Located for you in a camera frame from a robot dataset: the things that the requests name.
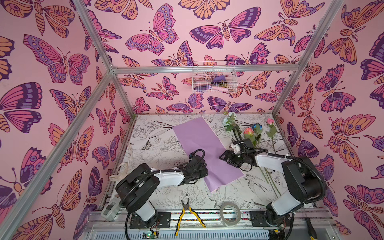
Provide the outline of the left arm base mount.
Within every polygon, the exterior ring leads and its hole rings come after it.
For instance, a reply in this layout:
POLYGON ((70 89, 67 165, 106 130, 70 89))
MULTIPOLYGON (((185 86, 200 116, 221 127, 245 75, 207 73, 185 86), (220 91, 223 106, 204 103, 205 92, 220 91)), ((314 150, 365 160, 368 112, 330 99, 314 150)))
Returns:
POLYGON ((171 212, 158 212, 150 220, 143 221, 139 215, 132 214, 130 229, 169 229, 171 225, 171 212))

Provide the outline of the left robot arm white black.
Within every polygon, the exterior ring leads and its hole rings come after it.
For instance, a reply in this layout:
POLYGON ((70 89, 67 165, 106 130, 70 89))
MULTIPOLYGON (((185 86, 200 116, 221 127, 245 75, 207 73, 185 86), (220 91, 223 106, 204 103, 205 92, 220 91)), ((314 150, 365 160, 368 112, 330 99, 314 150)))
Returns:
POLYGON ((192 185, 207 177, 204 157, 205 151, 198 149, 189 155, 187 163, 167 170, 156 170, 148 164, 140 164, 116 184, 119 207, 126 209, 129 214, 138 215, 144 222, 153 220, 157 210, 150 203, 150 197, 156 189, 192 185))

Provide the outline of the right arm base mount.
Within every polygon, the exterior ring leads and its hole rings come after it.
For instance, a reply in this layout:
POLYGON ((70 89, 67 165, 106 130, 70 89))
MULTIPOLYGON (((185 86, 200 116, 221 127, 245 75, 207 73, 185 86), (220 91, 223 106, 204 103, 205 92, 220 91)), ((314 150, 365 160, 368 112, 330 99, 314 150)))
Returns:
POLYGON ((266 211, 250 211, 249 219, 253 227, 269 227, 266 211))

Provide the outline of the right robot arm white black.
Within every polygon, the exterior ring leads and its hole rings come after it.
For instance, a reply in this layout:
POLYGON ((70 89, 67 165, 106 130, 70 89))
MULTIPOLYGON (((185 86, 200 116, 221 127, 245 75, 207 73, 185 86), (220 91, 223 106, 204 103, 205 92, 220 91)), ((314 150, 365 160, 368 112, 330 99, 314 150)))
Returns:
POLYGON ((256 214, 263 224, 278 226, 287 217, 293 219, 294 213, 304 205, 325 197, 327 187, 324 177, 308 157, 284 156, 257 149, 250 139, 241 137, 239 127, 232 127, 232 130, 236 140, 219 159, 238 169, 248 164, 280 172, 288 187, 284 194, 266 206, 264 214, 256 214))

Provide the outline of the white fake rose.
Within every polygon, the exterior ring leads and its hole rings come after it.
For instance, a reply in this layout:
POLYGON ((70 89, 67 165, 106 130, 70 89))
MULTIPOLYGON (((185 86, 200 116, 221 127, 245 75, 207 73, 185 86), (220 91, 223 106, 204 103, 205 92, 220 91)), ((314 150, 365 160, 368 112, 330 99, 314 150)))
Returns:
POLYGON ((236 140, 241 140, 240 126, 236 123, 237 115, 234 112, 227 112, 223 119, 224 129, 229 133, 233 133, 236 140))

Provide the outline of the purple pink wrapping paper sheet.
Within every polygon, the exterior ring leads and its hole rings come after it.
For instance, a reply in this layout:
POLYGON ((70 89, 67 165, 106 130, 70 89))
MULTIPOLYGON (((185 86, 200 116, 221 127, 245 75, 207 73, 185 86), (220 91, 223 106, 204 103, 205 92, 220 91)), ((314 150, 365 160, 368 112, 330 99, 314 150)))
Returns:
POLYGON ((226 148, 204 118, 199 117, 177 125, 173 127, 173 131, 185 153, 191 154, 198 149, 205 151, 208 175, 204 180, 210 192, 244 176, 240 169, 219 159, 226 148))

